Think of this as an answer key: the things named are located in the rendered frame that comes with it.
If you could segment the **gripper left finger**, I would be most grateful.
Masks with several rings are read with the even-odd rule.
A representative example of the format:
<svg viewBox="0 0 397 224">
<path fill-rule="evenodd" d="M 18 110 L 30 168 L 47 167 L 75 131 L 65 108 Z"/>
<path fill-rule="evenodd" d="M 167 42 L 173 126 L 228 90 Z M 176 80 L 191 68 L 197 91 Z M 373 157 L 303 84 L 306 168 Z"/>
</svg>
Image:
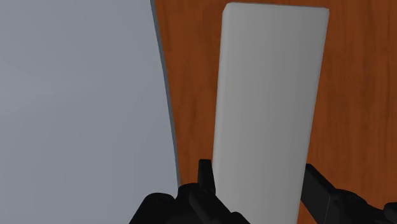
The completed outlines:
<svg viewBox="0 0 397 224">
<path fill-rule="evenodd" d="M 250 224 L 231 212 L 216 196 L 212 163 L 198 161 L 196 183 L 178 188 L 177 197 L 151 193 L 144 198 L 129 224 Z"/>
</svg>

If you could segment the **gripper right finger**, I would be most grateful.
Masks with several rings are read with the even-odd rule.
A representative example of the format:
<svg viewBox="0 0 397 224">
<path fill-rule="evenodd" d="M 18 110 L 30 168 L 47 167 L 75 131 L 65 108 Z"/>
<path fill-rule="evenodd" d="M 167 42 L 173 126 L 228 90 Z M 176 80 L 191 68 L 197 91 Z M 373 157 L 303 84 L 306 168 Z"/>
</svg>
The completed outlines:
<svg viewBox="0 0 397 224">
<path fill-rule="evenodd" d="M 397 224 L 397 202 L 382 209 L 335 188 L 313 165 L 305 166 L 301 201 L 317 224 Z"/>
</svg>

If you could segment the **white rectangular block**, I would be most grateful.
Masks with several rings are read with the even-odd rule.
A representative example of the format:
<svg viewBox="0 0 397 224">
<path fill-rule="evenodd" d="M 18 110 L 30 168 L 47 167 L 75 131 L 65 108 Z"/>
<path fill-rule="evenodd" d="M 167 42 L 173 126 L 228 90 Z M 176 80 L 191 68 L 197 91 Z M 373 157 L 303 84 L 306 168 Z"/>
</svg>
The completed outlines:
<svg viewBox="0 0 397 224">
<path fill-rule="evenodd" d="M 212 167 L 217 197 L 250 224 L 296 224 L 327 8 L 228 3 Z"/>
</svg>

